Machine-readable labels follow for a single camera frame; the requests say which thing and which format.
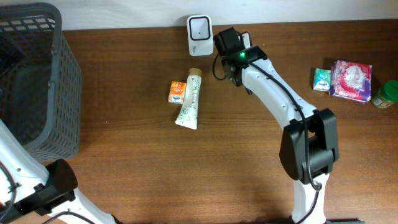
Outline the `red purple tissue pack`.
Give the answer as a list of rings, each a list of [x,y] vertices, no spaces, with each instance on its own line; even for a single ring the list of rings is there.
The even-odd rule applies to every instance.
[[[337,60],[331,68],[329,94],[360,103],[369,102],[372,68],[363,63]]]

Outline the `white tube with tan cap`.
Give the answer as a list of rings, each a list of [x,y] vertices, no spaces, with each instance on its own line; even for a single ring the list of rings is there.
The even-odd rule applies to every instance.
[[[201,87],[201,76],[202,71],[198,68],[191,68],[188,71],[185,99],[175,121],[175,124],[190,129],[197,129],[198,101]]]

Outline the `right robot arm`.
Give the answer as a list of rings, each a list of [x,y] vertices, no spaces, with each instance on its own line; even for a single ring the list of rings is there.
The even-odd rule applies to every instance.
[[[293,180],[292,223],[326,223],[325,188],[339,159],[336,117],[299,96],[258,46],[246,47],[234,28],[214,35],[226,78],[256,95],[282,129],[279,159]]]

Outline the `small teal box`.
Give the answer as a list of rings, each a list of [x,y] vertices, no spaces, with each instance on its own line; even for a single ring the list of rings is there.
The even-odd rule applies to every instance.
[[[313,89],[316,91],[329,91],[331,87],[331,70],[316,68],[313,77]]]

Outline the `small orange box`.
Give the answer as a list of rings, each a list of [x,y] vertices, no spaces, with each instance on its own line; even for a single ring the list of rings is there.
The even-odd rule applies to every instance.
[[[168,102],[182,105],[185,98],[186,83],[172,81],[170,85]]]

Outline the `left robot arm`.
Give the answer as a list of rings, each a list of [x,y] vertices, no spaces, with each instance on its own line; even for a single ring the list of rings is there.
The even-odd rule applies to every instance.
[[[77,177],[64,159],[47,166],[34,159],[1,122],[1,223],[32,212],[48,216],[45,223],[119,223],[78,188]]]

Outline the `green jar with green lid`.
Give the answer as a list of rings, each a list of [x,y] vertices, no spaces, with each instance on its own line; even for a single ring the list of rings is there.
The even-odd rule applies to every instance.
[[[389,80],[374,94],[371,103],[378,108],[388,108],[397,103],[397,80]]]

